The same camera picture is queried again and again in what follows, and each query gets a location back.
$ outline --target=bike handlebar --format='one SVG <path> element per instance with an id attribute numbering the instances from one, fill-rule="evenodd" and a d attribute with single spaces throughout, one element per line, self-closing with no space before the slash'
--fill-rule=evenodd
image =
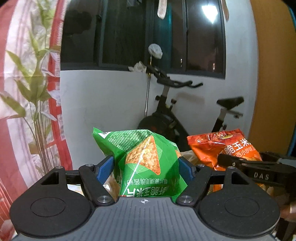
<path id="1" fill-rule="evenodd" d="M 157 83 L 173 88 L 182 88 L 185 86 L 190 88 L 197 88 L 203 86 L 202 82 L 197 85 L 192 85 L 193 82 L 191 80 L 186 82 L 171 80 L 164 71 L 151 65 L 147 65 L 147 73 L 153 74 L 157 78 Z"/>

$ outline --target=blue gripper pad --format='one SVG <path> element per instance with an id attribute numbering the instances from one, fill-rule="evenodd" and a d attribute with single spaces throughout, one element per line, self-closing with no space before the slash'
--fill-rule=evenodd
<path id="1" fill-rule="evenodd" d="M 98 168 L 96 178 L 103 185 L 114 169 L 114 158 L 113 156 L 107 156 L 99 164 L 96 165 Z"/>
<path id="2" fill-rule="evenodd" d="M 195 166 L 182 156 L 178 158 L 178 161 L 180 175 L 188 185 L 194 178 L 193 169 L 195 169 Z"/>

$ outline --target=snack bag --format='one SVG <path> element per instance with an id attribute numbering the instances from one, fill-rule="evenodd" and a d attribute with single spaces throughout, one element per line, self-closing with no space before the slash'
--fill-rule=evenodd
<path id="1" fill-rule="evenodd" d="M 217 164 L 220 153 L 249 161 L 262 161 L 259 152 L 246 140 L 240 129 L 188 136 L 187 141 L 195 155 L 214 170 L 225 171 Z M 219 186 L 215 185 L 214 190 L 221 189 Z"/>
<path id="2" fill-rule="evenodd" d="M 177 145 L 149 130 L 102 132 L 93 136 L 105 155 L 115 159 L 119 196 L 170 196 L 173 201 L 187 186 L 179 174 Z"/>

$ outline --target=orange snack bag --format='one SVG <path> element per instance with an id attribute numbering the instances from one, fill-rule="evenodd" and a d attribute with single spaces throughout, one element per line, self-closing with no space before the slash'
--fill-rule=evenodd
<path id="1" fill-rule="evenodd" d="M 188 145 L 203 164 L 214 170 L 225 171 L 217 164 L 220 153 L 245 158 L 249 161 L 262 161 L 259 152 L 246 140 L 240 129 L 220 131 L 187 137 Z"/>

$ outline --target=hanging object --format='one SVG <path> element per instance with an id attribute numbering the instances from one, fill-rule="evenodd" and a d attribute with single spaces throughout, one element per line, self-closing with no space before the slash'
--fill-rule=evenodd
<path id="1" fill-rule="evenodd" d="M 161 19 L 165 18 L 166 7 L 167 7 L 167 0 L 159 0 L 158 9 L 157 9 L 157 16 L 159 18 L 161 18 Z"/>
<path id="2" fill-rule="evenodd" d="M 224 13 L 226 22 L 228 22 L 228 20 L 229 20 L 229 11 L 228 11 L 228 8 L 227 8 L 227 5 L 226 5 L 226 0 L 221 0 L 221 3 L 222 3 L 222 9 L 223 9 L 223 13 Z"/>
<path id="3" fill-rule="evenodd" d="M 148 52 L 156 59 L 161 59 L 161 57 L 163 56 L 161 47 L 158 44 L 150 44 L 148 47 Z"/>

